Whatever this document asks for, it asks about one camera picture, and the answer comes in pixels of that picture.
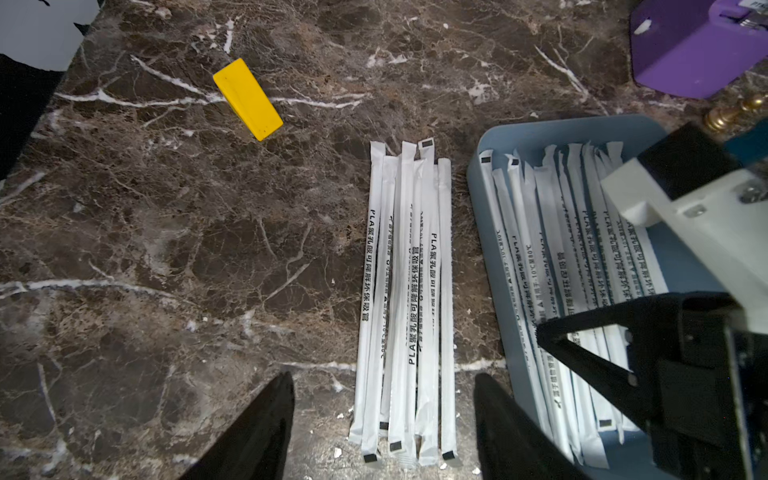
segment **gold metal fitting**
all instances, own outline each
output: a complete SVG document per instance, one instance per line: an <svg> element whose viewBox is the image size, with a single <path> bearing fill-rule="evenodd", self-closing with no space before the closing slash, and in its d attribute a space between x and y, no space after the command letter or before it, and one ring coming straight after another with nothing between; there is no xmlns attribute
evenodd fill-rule
<svg viewBox="0 0 768 480"><path fill-rule="evenodd" d="M712 131L725 131L741 115L761 109L768 103L768 94L755 94L740 101L736 107L713 108L704 117L704 125Z"/></svg>

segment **metal screw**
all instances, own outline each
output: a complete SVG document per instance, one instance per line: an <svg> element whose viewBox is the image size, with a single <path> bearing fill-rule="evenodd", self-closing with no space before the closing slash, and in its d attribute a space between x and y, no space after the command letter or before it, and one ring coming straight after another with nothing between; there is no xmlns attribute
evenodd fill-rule
<svg viewBox="0 0 768 480"><path fill-rule="evenodd" d="M685 210L684 215L688 218L696 218L699 215L704 214L706 211L707 209L704 205L696 205L695 207L691 207L688 210Z"/></svg>
<svg viewBox="0 0 768 480"><path fill-rule="evenodd" d="M746 188L742 190L739 200L741 200L742 204L754 204L755 202L762 200L764 194L765 192L762 188L756 185L747 185Z"/></svg>

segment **blue container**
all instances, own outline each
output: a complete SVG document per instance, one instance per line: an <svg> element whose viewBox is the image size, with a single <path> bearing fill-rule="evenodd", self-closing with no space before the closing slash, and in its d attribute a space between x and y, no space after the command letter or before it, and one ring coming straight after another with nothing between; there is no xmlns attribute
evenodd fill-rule
<svg viewBox="0 0 768 480"><path fill-rule="evenodd" d="M478 156L481 152L492 149L493 168L506 169L507 159L504 154L510 154L517 149L523 161L538 166L541 165L544 149L548 145L555 144L563 148L570 143L585 144L591 141L594 145L603 145L609 141L623 141L622 157L626 161L666 136L667 132L658 123L644 115L618 115L501 125L486 131L480 139L467 170L469 194L480 233L485 269L491 283L496 319L501 330L515 401L537 424L533 392L528 370L525 368L512 298L505 282L501 252L494 235ZM648 236L670 292L725 291L669 227L662 223L654 225L648 229ZM592 478L674 478L652 466L650 443L642 432L628 432L624 445L619 445L616 432L602 433L601 436L611 469L584 467L584 471Z"/></svg>

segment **yellow sponge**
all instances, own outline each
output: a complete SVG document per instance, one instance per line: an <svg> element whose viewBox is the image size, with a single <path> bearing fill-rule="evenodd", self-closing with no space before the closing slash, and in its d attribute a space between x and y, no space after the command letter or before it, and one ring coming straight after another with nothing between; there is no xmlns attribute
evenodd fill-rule
<svg viewBox="0 0 768 480"><path fill-rule="evenodd" d="M269 137L283 126L283 119L264 94L259 82L238 58L214 74L214 81L258 141Z"/></svg>

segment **purple box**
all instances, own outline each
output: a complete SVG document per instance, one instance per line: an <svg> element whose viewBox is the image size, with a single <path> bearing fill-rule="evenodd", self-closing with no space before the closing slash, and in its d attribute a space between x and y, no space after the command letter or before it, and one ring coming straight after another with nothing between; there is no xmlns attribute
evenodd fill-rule
<svg viewBox="0 0 768 480"><path fill-rule="evenodd" d="M768 55L768 30L739 25L740 0L644 0L630 19L637 83L706 98ZM650 28L635 31L646 20Z"/></svg>

